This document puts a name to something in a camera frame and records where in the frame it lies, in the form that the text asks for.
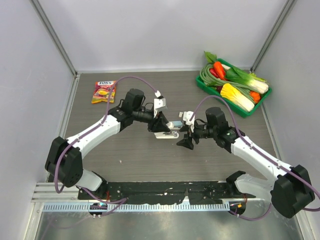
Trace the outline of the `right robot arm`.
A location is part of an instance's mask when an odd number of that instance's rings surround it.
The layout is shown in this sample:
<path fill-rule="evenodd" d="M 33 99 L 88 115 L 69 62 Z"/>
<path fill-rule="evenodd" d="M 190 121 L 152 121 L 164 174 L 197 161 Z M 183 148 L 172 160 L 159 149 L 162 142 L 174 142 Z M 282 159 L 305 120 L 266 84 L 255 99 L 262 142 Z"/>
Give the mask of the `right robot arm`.
<path fill-rule="evenodd" d="M 264 176 L 260 179 L 240 170 L 233 173 L 225 186 L 230 197 L 249 194 L 263 199 L 288 219 L 315 200 L 309 173 L 303 166 L 293 167 L 257 146 L 243 132 L 229 126 L 219 107 L 208 108 L 205 115 L 203 121 L 195 119 L 192 111 L 179 114 L 184 137 L 177 145 L 192 150 L 201 139 L 213 139 L 220 148 L 245 160 Z"/>

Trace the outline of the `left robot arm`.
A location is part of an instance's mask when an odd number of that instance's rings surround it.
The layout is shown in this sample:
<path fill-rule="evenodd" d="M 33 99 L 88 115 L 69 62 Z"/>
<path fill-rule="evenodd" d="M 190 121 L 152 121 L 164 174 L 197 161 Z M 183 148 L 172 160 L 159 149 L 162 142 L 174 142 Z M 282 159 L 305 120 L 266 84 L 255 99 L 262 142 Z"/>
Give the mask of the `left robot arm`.
<path fill-rule="evenodd" d="M 45 170 L 53 176 L 57 193 L 63 188 L 77 186 L 88 191 L 93 198 L 102 199 L 107 192 L 106 180 L 83 167 L 83 159 L 91 150 L 135 121 L 146 123 L 152 133 L 172 130 L 174 124 L 162 112 L 166 107 L 165 98 L 155 98 L 151 109 L 143 106 L 145 99 L 143 91 L 132 88 L 117 106 L 92 126 L 67 139 L 58 136 L 52 141 Z"/>

